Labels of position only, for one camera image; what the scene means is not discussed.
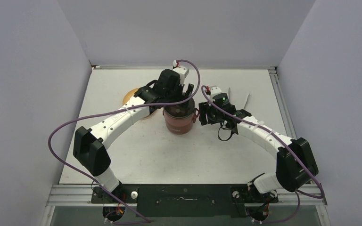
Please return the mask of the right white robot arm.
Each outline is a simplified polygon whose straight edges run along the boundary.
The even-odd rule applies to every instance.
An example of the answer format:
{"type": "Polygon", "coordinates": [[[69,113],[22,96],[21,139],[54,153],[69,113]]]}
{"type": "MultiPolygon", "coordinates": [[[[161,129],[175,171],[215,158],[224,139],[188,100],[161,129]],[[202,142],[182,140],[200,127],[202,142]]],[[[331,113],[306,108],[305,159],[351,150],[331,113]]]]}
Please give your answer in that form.
{"type": "Polygon", "coordinates": [[[221,129],[250,139],[274,157],[274,172],[262,173],[248,182],[251,200],[258,202],[277,189],[298,192],[309,181],[319,184],[315,178],[318,166],[306,139],[293,139],[272,130],[248,111],[236,109],[226,93],[213,94],[198,108],[202,125],[219,124],[221,129]]]}

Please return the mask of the metal tongs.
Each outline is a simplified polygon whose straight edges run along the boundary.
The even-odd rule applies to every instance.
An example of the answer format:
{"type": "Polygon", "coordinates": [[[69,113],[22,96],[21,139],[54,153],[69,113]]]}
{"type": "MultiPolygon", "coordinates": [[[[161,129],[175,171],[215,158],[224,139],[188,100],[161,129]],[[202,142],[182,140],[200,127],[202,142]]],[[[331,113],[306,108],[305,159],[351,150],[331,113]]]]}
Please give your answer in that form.
{"type": "Polygon", "coordinates": [[[235,105],[237,109],[247,110],[250,91],[238,91],[229,87],[227,94],[230,99],[230,103],[235,105]]]}

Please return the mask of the grey transparent lid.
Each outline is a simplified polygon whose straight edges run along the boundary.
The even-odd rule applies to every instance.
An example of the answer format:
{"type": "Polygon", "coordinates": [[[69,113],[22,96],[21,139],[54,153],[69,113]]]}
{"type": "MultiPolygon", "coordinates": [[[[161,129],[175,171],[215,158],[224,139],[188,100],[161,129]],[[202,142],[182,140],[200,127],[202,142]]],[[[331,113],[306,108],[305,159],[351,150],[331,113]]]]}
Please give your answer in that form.
{"type": "Polygon", "coordinates": [[[194,99],[179,104],[179,105],[169,105],[164,107],[164,112],[172,118],[175,119],[184,119],[191,116],[196,108],[194,99]]]}

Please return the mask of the red steel bowl tall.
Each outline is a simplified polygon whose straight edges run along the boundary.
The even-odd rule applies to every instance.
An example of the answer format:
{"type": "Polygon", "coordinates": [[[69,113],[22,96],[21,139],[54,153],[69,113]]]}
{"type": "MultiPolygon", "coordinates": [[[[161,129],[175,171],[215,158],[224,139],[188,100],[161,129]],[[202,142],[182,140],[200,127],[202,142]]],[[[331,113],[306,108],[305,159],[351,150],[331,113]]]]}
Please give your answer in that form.
{"type": "Polygon", "coordinates": [[[193,123],[187,124],[187,125],[183,125],[183,126],[175,126],[175,125],[171,125],[171,124],[166,124],[167,129],[176,135],[183,135],[188,133],[189,131],[191,131],[192,127],[193,127],[193,123]]]}

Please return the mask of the red steel bowl with handles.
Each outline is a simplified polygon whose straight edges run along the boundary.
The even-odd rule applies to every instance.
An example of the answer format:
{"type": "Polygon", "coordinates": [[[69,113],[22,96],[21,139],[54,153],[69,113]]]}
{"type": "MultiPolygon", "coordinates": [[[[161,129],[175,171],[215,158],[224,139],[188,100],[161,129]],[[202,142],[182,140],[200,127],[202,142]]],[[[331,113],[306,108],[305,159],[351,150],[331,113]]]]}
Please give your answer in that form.
{"type": "Polygon", "coordinates": [[[200,111],[197,108],[192,110],[192,113],[187,116],[182,116],[181,118],[176,118],[171,116],[166,110],[163,110],[163,116],[165,119],[165,124],[167,127],[171,128],[181,128],[186,127],[190,124],[194,124],[200,115],[200,111]]]}

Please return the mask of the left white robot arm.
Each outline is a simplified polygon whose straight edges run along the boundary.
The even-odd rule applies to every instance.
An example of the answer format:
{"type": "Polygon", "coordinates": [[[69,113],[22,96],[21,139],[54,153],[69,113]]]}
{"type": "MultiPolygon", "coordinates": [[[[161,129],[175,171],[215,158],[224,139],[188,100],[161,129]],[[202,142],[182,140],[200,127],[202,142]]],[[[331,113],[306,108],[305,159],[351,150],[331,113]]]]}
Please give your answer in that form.
{"type": "Polygon", "coordinates": [[[122,183],[110,168],[108,148],[129,127],[162,108],[164,103],[190,97],[192,84],[183,91],[188,74],[189,69],[184,66],[163,70],[157,80],[139,88],[120,108],[120,113],[114,113],[88,129],[81,126],[75,131],[73,156],[105,188],[103,196],[109,202],[120,200],[122,183]]]}

